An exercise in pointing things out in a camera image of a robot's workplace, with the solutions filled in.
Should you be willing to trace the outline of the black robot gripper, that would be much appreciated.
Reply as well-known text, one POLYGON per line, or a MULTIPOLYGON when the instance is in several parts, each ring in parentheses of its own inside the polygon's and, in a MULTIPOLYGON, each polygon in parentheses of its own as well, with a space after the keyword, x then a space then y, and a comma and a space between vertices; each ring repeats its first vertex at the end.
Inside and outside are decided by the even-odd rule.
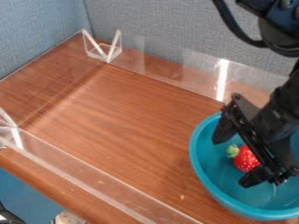
POLYGON ((213 134, 223 144, 237 133, 251 148, 261 166, 245 174, 239 184, 250 188, 269 182, 277 186, 299 176, 299 162, 291 148, 291 137, 299 130, 299 98, 271 95, 263 108, 241 94, 231 96, 213 134))

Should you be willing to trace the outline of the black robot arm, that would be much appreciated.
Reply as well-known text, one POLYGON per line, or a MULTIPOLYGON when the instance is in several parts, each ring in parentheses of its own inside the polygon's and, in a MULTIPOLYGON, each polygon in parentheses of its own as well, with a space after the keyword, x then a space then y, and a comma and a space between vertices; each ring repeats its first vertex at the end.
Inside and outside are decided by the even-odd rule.
POLYGON ((285 82, 274 88, 262 107, 242 94, 231 95, 213 136, 217 144, 241 136, 257 156, 259 165, 238 181, 243 187, 263 182, 281 185, 299 176, 299 160, 291 146, 299 132, 299 0, 235 0, 257 17, 259 39, 241 28, 226 0, 211 1, 238 39, 294 61, 285 82))

